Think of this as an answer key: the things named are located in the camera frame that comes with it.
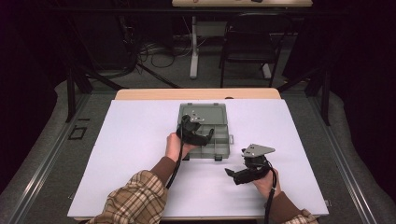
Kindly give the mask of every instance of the dark background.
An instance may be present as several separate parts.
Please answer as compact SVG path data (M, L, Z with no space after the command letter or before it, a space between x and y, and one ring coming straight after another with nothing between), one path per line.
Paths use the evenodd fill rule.
M57 3L93 4L92 1L73 0ZM94 3L96 7L114 5L105 0ZM170 7L171 1L135 1L134 4L130 7ZM284 76L293 78L318 66L341 31L350 31L331 67L331 89L345 103L357 152L377 183L396 201L396 168L393 165L396 161L396 99L392 92L396 85L396 7L384 0L359 3L315 0L314 8L347 9L352 16L332 21L305 20ZM165 46L171 47L172 34L182 30L177 17L129 19L132 24L136 22L139 34ZM65 80L68 65L62 54L65 50L57 46L56 39L48 33L46 22L49 22L48 17L37 13L30 1L1 5L0 190L7 186L40 135L56 104L54 88ZM73 26L68 21L55 24L64 32L61 37L69 40L67 50L78 55L80 63L94 69L133 68L133 51L122 42L125 36L118 20L97 15L77 16L73 23Z

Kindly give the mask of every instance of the plaid shirt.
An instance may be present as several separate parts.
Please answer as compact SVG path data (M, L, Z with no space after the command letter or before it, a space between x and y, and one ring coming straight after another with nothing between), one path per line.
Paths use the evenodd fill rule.
M111 192L102 214L88 223L159 223L166 204L168 190L163 182L150 171L135 174L120 189ZM285 224L317 224L306 210Z

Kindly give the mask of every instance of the gray carpet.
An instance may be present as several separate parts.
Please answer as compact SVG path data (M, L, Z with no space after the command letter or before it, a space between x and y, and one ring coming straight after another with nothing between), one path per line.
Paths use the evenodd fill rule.
M292 43L292 39L289 44L285 43L280 67L277 70L279 74L287 61ZM167 64L170 61L166 61L169 60L166 55L156 55L153 60L154 65L150 62L150 56L144 64L184 88L217 88L219 86L219 46L216 43L206 42L206 45L200 47L199 75L195 80L189 78L190 59L191 57L188 56L177 57L171 66L157 68L154 65ZM244 71L243 74L251 74L249 76L253 78L260 76L257 68L253 66L229 66L226 71L227 76L234 76L235 69ZM169 88L147 72L140 73L137 69L128 76L113 80L128 88ZM283 82L284 78L277 75L275 86ZM109 87L98 81L93 80L92 84L95 87L92 95L78 94L83 103L79 105L81 110L68 129L64 126L67 112L65 83L57 88L58 104L46 129L21 169L0 196L0 223L8 223L10 220L10 223L77 223L66 216L72 202L69 197L77 190L109 103L115 94ZM241 82L229 79L225 84L226 87L233 87ZM253 79L242 83L243 87L261 84L266 85L266 81L257 82ZM334 160L332 142L322 126L322 121L318 118L316 99L304 96L301 92L304 86L305 83L301 83L282 93L282 97L290 108L323 196L332 204L329 207L330 215L321 217L319 221L320 223L364 223L351 197L351 188L346 184ZM331 130L359 183L364 199L372 209L376 223L394 223L396 220L394 202L374 182L350 142L342 102L333 94L330 102ZM83 130L85 130L83 138L73 140L73 138L78 138L84 132ZM57 145L59 135L65 131L67 132L64 141ZM59 150L52 157L53 163L49 164L48 175L39 173L37 170L43 166L43 161L55 147ZM38 185L31 200L21 201L26 187L29 187L29 182L38 175L42 175L43 182L40 183L43 184Z

